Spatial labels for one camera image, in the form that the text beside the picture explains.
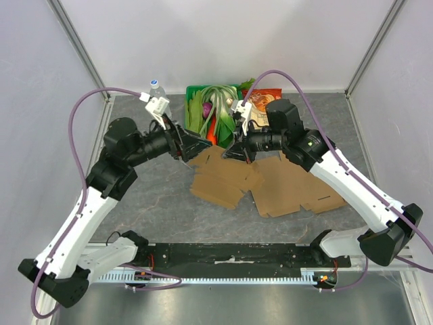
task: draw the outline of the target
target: green basket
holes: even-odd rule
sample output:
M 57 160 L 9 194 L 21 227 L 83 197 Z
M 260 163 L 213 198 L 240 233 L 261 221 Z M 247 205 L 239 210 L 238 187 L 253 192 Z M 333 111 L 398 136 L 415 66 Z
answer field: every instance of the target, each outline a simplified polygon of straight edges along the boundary
M 236 87 L 236 88 L 239 87 L 239 85 L 229 85 L 229 86 L 233 86 L 233 87 Z M 208 85 L 207 86 L 206 85 L 201 85 L 201 86 L 188 86 L 187 87 L 187 91 L 186 91 L 186 94 L 185 94 L 185 120 L 186 120 L 186 114 L 187 114 L 186 106 L 188 105 L 189 100 L 192 100 L 193 94 L 195 94 L 199 90 L 203 90 L 206 87 L 209 87 L 209 86 Z M 237 96 L 238 96 L 238 98 L 240 100 L 242 100 L 244 98 L 243 95 L 242 95 L 242 92 L 240 90 L 237 91 Z

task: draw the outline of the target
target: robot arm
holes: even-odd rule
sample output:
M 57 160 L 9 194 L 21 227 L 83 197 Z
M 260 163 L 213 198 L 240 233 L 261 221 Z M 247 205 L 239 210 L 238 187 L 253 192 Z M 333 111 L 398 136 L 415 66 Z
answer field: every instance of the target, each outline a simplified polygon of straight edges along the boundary
M 320 247 L 328 257 L 365 254 L 373 262 L 387 266 L 413 237 L 413 230 L 390 207 L 397 209 L 415 225 L 418 225 L 422 217 L 422 210 L 416 204 L 404 206 L 381 191 L 351 165 L 331 142 L 349 170 L 340 166 L 320 132 L 304 128 L 297 107 L 289 100 L 276 100 L 267 105 L 269 127 L 261 131 L 255 131 L 250 124 L 250 103 L 245 106 L 241 105 L 241 101 L 233 103 L 232 110 L 233 117 L 237 120 L 235 141 L 223 154 L 224 158 L 249 163 L 254 161 L 257 152 L 281 150 L 289 161 L 331 186 L 365 220 L 367 227 L 323 233 Z M 350 175 L 353 173 L 381 197 L 386 198 L 390 205 L 386 207 Z
M 83 193 L 42 253 L 36 259 L 23 260 L 18 267 L 34 282 L 44 262 L 48 262 L 39 288 L 64 307 L 73 306 L 92 282 L 116 266 L 134 260 L 137 252 L 148 244 L 145 238 L 128 231 L 115 243 L 81 257 L 99 224 L 137 179 L 134 167 L 164 153 L 187 162 L 211 146 L 209 141 L 184 130 L 158 111 L 151 114 L 158 117 L 159 125 L 150 133 L 141 134 L 130 118 L 119 118 L 110 123 L 99 160 L 86 178 L 87 200 L 82 213 L 76 214 Z M 74 227 L 66 234 L 53 258 L 48 258 L 52 247 L 76 217 Z

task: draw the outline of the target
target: cardboard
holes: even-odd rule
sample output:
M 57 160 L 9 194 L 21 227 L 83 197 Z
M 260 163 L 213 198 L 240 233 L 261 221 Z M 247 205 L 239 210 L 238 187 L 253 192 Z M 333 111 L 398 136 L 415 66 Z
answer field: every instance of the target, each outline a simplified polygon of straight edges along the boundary
M 214 204 L 235 209 L 251 191 L 260 216 L 279 217 L 300 210 L 320 213 L 345 205 L 326 183 L 280 157 L 252 164 L 222 159 L 224 149 L 212 146 L 189 162 L 196 167 L 191 193 Z
M 255 163 L 222 159 L 223 152 L 212 146 L 189 162 L 197 167 L 190 191 L 208 202 L 234 209 L 245 193 L 263 179 Z
M 244 193 L 210 175 L 196 174 L 190 189 L 191 193 L 206 201 L 234 209 Z
M 324 181 L 311 173 L 306 173 L 301 167 L 292 164 L 286 159 L 283 152 L 280 152 L 279 155 L 285 169 L 293 169 L 293 166 L 298 169 L 296 173 L 300 175 L 299 186 L 302 193 L 300 204 L 304 209 L 320 213 L 346 205 L 346 201 Z

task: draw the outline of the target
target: cable clip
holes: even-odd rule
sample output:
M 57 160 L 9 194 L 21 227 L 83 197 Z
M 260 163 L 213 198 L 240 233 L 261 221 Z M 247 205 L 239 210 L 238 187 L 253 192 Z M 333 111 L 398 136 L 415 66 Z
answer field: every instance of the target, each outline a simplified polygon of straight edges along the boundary
M 170 101 L 163 97 L 153 97 L 149 103 L 147 103 L 145 109 L 152 115 L 152 117 L 161 125 L 164 130 L 167 130 L 162 115 L 168 106 Z
M 141 96 L 139 97 L 139 99 L 142 102 L 147 103 L 150 100 L 150 94 L 148 94 L 148 93 L 141 93 Z
M 350 175 L 350 172 L 352 171 L 352 168 L 348 165 L 347 166 L 347 170 L 344 172 L 346 175 Z
M 389 201 L 388 205 L 385 207 L 385 210 L 390 211 L 391 208 L 395 207 L 395 203 L 393 201 Z
M 242 131 L 244 132 L 244 135 L 246 136 L 246 133 L 248 131 L 248 122 L 250 122 L 251 119 L 251 109 L 252 104 L 250 102 L 246 102 L 245 105 L 242 105 L 242 100 L 233 100 L 233 103 L 231 105 L 231 110 L 234 113 L 240 113 L 241 117 L 244 119 L 242 122 Z

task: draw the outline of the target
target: snack bag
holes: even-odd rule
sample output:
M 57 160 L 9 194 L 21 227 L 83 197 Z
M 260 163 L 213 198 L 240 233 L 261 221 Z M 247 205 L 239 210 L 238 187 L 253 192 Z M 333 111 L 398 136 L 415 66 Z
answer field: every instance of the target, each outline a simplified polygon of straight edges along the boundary
M 242 95 L 245 97 L 248 90 L 243 90 Z M 269 125 L 266 116 L 266 105 L 273 100 L 281 99 L 281 89 L 255 89 L 252 91 L 248 101 L 252 104 L 251 119 L 255 120 L 261 126 Z

